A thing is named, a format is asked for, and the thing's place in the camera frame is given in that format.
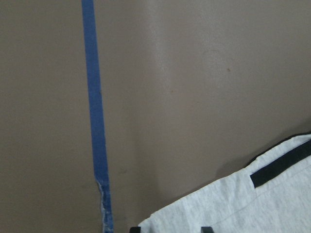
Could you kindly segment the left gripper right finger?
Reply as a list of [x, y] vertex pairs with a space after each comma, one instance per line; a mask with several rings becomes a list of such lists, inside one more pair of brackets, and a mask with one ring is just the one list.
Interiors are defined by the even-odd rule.
[[213, 233], [213, 226], [210, 223], [202, 223], [200, 233]]

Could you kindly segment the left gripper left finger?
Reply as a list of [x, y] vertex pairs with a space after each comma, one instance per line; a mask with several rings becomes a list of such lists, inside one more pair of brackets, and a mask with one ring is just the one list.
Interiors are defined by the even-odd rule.
[[130, 227], [129, 233], [141, 233], [141, 226], [138, 224], [136, 226]]

